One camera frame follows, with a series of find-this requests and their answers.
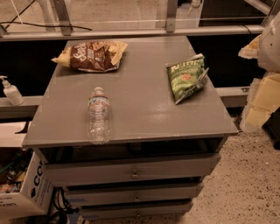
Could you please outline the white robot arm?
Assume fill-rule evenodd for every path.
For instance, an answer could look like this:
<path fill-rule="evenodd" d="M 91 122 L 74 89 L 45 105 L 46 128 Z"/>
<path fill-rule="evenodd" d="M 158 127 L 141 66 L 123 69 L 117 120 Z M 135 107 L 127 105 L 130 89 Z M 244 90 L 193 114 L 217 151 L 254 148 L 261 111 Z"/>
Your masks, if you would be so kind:
<path fill-rule="evenodd" d="M 262 34 L 244 46 L 238 56 L 257 59 L 258 66 L 270 72 L 280 72 L 280 12 L 264 28 Z"/>

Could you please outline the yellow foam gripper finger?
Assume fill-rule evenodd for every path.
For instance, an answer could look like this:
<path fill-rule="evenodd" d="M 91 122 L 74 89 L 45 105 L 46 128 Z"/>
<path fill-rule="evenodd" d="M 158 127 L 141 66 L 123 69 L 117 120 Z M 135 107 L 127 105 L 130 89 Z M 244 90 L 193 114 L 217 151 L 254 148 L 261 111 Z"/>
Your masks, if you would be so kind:
<path fill-rule="evenodd" d="M 261 35 L 255 37 L 247 45 L 245 45 L 239 52 L 238 56 L 244 59 L 257 59 L 259 55 L 259 42 Z"/>

